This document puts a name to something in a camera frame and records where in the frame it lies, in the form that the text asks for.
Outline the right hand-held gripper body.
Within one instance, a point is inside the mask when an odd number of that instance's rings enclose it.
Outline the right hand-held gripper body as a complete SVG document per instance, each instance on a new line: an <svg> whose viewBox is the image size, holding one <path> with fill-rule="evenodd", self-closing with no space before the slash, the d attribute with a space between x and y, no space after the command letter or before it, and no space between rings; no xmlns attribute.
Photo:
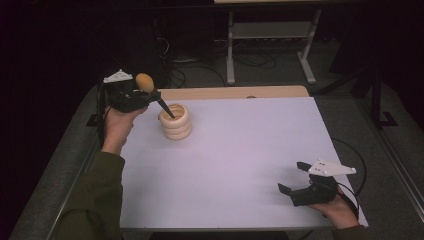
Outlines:
<svg viewBox="0 0 424 240"><path fill-rule="evenodd" d="M307 173L310 186L300 190L291 190L289 195L295 206L330 202L339 194L335 176L355 174L356 169L340 163L317 160Z"/></svg>

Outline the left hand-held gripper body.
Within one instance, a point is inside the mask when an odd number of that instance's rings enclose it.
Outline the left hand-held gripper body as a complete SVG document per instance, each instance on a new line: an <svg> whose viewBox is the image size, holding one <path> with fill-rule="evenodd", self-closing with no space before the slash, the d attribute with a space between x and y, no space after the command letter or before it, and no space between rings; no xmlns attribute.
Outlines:
<svg viewBox="0 0 424 240"><path fill-rule="evenodd" d="M139 89L135 81L136 76L119 69L116 73L104 78L110 106L121 112L129 113L145 108L151 103L145 98L146 92L133 92L133 89Z"/></svg>

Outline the makeup brush with black handle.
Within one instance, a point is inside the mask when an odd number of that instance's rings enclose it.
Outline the makeup brush with black handle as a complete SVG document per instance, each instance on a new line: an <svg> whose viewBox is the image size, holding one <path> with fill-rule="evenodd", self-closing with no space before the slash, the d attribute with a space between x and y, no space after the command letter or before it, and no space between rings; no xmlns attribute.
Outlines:
<svg viewBox="0 0 424 240"><path fill-rule="evenodd" d="M136 84L139 87L139 89L143 90L146 93L151 93L154 91L158 91L154 85L153 79L145 73L140 73L135 78ZM162 99L159 101L156 101L162 109L171 117L174 118L174 114L168 107L168 105L165 103L165 101Z"/></svg>

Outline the beige ringed brush holder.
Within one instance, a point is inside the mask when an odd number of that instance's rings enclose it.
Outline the beige ringed brush holder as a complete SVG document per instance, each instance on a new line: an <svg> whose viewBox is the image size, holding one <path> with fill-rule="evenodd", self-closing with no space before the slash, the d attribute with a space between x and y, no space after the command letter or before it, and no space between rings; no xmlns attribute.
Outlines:
<svg viewBox="0 0 424 240"><path fill-rule="evenodd" d="M158 115L164 136L170 140L182 140L188 137L192 131L191 115L188 109L182 104L171 104L169 109L174 117L165 110Z"/></svg>

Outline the person's right hand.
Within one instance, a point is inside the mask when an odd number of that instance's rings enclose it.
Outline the person's right hand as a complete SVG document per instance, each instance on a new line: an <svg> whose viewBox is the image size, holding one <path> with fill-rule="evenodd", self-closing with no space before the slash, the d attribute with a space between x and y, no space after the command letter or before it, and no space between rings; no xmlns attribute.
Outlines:
<svg viewBox="0 0 424 240"><path fill-rule="evenodd" d="M356 215L349 204L342 198L342 195L343 192L340 191L330 202L312 204L310 208L319 211L336 229L359 226Z"/></svg>

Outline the person's left hand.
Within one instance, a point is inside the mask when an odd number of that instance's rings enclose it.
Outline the person's left hand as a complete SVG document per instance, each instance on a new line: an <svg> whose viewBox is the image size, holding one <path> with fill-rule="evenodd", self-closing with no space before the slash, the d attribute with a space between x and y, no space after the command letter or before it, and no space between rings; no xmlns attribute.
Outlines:
<svg viewBox="0 0 424 240"><path fill-rule="evenodd" d="M120 155L127 137L133 128L134 120L146 110L147 107L133 112L123 113L108 106L104 115L105 140L101 151Z"/></svg>

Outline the black metal stand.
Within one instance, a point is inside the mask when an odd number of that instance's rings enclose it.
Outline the black metal stand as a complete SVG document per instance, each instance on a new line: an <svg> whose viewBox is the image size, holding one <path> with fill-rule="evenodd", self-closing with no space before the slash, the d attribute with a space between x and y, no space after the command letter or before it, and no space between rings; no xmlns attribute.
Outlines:
<svg viewBox="0 0 424 240"><path fill-rule="evenodd" d="M396 120L390 112L381 111L382 75L378 68L373 70L371 84L370 117L378 130L384 127L397 126Z"/></svg>
<svg viewBox="0 0 424 240"><path fill-rule="evenodd" d="M98 131L104 129L104 114L107 106L107 93L104 80L101 79L97 84L96 94L96 112L91 114L87 122L88 127L96 127Z"/></svg>

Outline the white board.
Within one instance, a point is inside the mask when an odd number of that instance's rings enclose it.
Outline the white board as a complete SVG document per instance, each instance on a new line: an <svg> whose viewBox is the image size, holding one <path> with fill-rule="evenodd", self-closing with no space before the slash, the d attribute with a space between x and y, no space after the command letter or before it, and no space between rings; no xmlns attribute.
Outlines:
<svg viewBox="0 0 424 240"><path fill-rule="evenodd" d="M122 150L121 226L128 230L327 228L278 187L308 186L299 161L339 157L311 97L187 100L191 134L167 139L152 106Z"/></svg>

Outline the wooden table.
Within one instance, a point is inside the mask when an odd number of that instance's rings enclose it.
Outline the wooden table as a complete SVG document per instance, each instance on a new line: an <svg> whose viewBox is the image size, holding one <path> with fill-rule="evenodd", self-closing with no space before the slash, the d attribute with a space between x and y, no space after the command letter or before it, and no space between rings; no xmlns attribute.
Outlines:
<svg viewBox="0 0 424 240"><path fill-rule="evenodd" d="M304 86L253 86L162 89L164 100L309 97Z"/></svg>

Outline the white metal desk frame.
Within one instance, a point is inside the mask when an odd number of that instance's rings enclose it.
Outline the white metal desk frame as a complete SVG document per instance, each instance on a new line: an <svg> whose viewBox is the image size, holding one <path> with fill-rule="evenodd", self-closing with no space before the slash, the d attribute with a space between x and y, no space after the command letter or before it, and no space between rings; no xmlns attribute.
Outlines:
<svg viewBox="0 0 424 240"><path fill-rule="evenodd" d="M319 24L322 10L314 12L310 21L288 21L288 22L253 22L241 23L233 21L233 13L229 13L228 21L228 44L227 44L227 83L234 85L234 40L247 39L304 39L304 48L297 52L298 61L302 67L307 83L314 85L317 83L312 69L308 62L308 54L313 43L313 39Z"/></svg>

